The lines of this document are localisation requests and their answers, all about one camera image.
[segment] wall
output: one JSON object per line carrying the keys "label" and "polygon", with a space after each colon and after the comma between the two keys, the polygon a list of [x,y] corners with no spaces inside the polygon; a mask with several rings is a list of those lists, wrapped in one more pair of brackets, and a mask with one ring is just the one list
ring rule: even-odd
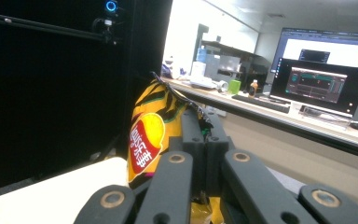
{"label": "wall", "polygon": [[173,56],[176,66],[190,71],[199,24],[208,26],[210,34],[220,35],[222,44],[251,53],[255,51],[257,32],[234,21],[205,1],[174,0],[164,59]]}
{"label": "wall", "polygon": [[[260,34],[258,36],[255,54],[262,56],[267,61],[266,65],[268,65],[268,70],[270,70],[272,61],[274,60],[280,36],[281,34]],[[266,82],[272,83],[273,80],[273,74],[269,73]]]}

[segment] ceiling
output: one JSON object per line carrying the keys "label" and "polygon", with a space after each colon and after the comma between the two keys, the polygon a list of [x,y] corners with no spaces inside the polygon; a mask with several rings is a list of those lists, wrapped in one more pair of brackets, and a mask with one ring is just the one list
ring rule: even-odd
{"label": "ceiling", "polygon": [[358,32],[358,0],[205,0],[263,34],[283,27]]}

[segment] white desk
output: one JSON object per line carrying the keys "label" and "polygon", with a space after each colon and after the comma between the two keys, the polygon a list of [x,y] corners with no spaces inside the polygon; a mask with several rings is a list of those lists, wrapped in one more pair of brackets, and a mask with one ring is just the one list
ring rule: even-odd
{"label": "white desk", "polygon": [[0,224],[74,223],[90,196],[127,185],[127,162],[112,158],[0,196]]}
{"label": "white desk", "polygon": [[163,80],[169,82],[172,87],[190,99],[200,103],[215,106],[244,118],[256,119],[287,132],[302,134],[303,137],[320,141],[330,147],[358,156],[358,130],[353,128],[349,127],[347,130],[342,130],[316,119],[303,118],[298,114],[298,110],[293,109],[293,107],[289,114],[285,114],[232,99],[232,95],[224,95],[216,90],[206,91],[192,88],[182,81],[169,78],[163,78]]}

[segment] chip bag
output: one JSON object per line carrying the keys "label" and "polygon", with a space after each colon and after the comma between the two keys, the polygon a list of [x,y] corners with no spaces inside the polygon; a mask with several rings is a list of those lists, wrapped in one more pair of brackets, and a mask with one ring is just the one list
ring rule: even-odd
{"label": "chip bag", "polygon": [[[198,112],[200,127],[210,128],[209,119],[201,107],[172,89],[156,74],[154,76],[132,112],[127,158],[128,180],[132,189],[153,176],[161,153],[168,150],[170,137],[182,136],[181,117],[187,109]],[[220,209],[215,207],[212,211],[214,200],[210,202],[191,204],[191,223],[222,223]]]}
{"label": "chip bag", "polygon": [[136,188],[155,172],[160,153],[170,136],[181,136],[181,115],[188,103],[179,100],[158,79],[153,79],[135,103],[132,113],[128,179]]}

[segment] black panel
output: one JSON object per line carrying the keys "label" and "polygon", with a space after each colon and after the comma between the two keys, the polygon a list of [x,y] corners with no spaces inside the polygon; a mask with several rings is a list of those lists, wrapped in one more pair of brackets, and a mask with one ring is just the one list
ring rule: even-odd
{"label": "black panel", "polygon": [[[160,68],[172,1],[118,5],[117,46],[0,24],[0,188],[87,164],[115,138],[126,156],[133,103]],[[103,7],[1,0],[0,15],[89,32]]]}

